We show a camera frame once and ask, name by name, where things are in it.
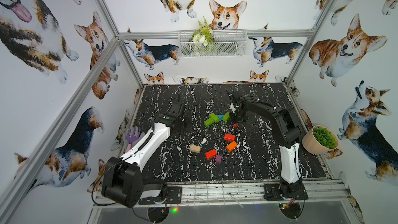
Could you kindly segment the green block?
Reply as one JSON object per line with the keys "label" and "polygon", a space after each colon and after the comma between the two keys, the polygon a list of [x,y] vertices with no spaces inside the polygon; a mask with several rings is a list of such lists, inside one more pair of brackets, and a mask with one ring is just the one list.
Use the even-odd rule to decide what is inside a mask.
{"label": "green block", "polygon": [[227,113],[223,116],[222,120],[223,120],[224,122],[228,122],[229,119],[230,119],[230,113],[227,112]]}
{"label": "green block", "polygon": [[204,124],[206,127],[212,125],[214,123],[214,120],[212,118],[209,118],[207,120],[204,121]]}
{"label": "green block", "polygon": [[219,117],[217,115],[215,115],[214,113],[210,114],[210,118],[213,120],[213,122],[218,122],[219,121]]}

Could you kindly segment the orange block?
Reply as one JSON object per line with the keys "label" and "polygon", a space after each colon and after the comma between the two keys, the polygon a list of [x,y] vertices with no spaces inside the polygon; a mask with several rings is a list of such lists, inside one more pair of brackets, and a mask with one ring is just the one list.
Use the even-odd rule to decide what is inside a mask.
{"label": "orange block", "polygon": [[232,152],[236,147],[237,147],[237,143],[235,141],[233,141],[227,146],[227,151]]}

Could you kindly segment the natural wood block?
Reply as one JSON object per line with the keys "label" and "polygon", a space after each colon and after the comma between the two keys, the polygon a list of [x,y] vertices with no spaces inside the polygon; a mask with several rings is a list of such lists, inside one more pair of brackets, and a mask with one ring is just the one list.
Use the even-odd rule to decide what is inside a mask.
{"label": "natural wood block", "polygon": [[197,145],[190,145],[189,146],[189,150],[191,152],[200,153],[201,152],[201,147],[197,146]]}

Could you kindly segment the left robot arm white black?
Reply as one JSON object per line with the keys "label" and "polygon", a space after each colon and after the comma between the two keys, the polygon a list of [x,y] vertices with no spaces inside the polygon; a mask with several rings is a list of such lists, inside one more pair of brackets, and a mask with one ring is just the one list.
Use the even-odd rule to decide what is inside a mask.
{"label": "left robot arm white black", "polygon": [[105,166],[101,195],[128,208],[140,200],[162,204],[168,197],[167,183],[160,179],[144,180],[142,170],[154,152],[171,136],[184,129],[184,103],[174,101],[156,117],[144,137],[120,158],[111,157]]}

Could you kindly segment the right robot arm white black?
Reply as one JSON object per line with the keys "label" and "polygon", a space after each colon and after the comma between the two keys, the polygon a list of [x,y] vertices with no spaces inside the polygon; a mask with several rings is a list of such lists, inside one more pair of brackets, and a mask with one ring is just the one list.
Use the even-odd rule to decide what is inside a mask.
{"label": "right robot arm white black", "polygon": [[307,200],[300,169],[299,150],[305,131],[293,108],[276,107],[257,96],[237,96],[227,91],[230,99],[230,117],[244,123],[248,112],[255,113],[271,124],[273,140],[280,150],[280,183],[264,186],[266,200]]}

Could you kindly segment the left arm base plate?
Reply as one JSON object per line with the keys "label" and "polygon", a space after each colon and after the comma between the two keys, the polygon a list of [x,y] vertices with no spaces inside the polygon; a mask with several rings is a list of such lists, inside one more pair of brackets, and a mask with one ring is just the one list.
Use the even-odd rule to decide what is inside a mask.
{"label": "left arm base plate", "polygon": [[[156,197],[146,196],[148,193],[159,193]],[[181,203],[182,187],[166,186],[162,190],[144,191],[139,200],[139,205],[165,205],[165,204],[179,204]]]}

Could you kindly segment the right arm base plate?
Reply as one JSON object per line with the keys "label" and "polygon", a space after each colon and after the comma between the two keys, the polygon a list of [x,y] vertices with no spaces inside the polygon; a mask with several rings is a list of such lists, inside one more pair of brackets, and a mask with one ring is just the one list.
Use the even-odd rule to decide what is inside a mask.
{"label": "right arm base plate", "polygon": [[264,184],[263,198],[267,201],[308,200],[308,194],[303,184],[298,181],[295,184]]}

